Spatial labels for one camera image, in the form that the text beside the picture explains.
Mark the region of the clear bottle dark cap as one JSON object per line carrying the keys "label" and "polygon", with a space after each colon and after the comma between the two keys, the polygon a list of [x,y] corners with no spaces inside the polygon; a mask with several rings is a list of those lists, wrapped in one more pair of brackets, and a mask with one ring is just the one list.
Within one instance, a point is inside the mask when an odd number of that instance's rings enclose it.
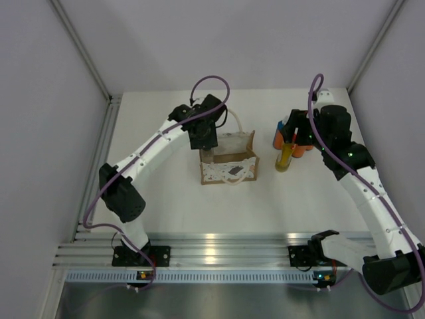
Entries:
{"label": "clear bottle dark cap", "polygon": [[200,151],[200,155],[201,155],[201,161],[203,163],[207,163],[207,164],[211,164],[214,162],[214,150],[201,150]]}

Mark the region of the yellow bottle red cap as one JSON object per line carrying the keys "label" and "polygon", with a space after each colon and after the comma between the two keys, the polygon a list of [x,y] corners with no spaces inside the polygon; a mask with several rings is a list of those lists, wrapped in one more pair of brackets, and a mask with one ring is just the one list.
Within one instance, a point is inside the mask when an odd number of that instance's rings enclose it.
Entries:
{"label": "yellow bottle red cap", "polygon": [[278,172],[285,172],[288,170],[291,160],[292,154],[296,148],[294,143],[283,143],[281,147],[281,153],[276,158],[275,168]]}

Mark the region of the canvas jute tote bag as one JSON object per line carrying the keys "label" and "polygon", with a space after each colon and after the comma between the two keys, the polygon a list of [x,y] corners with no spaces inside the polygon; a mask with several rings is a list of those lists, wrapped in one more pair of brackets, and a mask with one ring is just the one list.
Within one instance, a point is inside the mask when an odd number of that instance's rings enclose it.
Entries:
{"label": "canvas jute tote bag", "polygon": [[255,181],[260,158],[253,150],[255,131],[245,132],[236,113],[228,111],[236,120],[238,131],[218,135],[214,150],[214,162],[203,163],[200,159],[201,184],[238,185],[243,181]]}

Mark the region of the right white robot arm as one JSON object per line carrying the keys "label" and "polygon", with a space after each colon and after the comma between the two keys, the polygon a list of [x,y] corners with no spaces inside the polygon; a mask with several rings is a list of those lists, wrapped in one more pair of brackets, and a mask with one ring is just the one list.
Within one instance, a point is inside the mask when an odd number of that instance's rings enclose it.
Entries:
{"label": "right white robot arm", "polygon": [[378,295],[424,281],[424,245],[397,212],[368,149],[353,141],[346,107],[336,105],[330,91],[314,90],[307,110],[291,111],[282,134],[287,144],[321,152],[325,167],[353,200],[375,245],[370,249],[338,231],[324,231],[307,242],[309,262],[340,262],[358,272]]}

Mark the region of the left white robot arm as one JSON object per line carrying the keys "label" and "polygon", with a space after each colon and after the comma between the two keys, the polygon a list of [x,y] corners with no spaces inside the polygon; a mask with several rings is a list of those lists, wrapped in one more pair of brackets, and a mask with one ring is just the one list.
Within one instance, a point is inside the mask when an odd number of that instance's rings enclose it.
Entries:
{"label": "left white robot arm", "polygon": [[127,158],[114,165],[105,163],[99,170],[106,207],[115,215],[118,227],[129,247],[127,258],[135,265],[145,264],[150,257],[149,237],[141,214],[146,202],[140,191],[149,175],[183,146],[192,150],[211,150],[218,146],[216,122],[226,106],[208,94],[200,104],[176,107],[159,131]]}

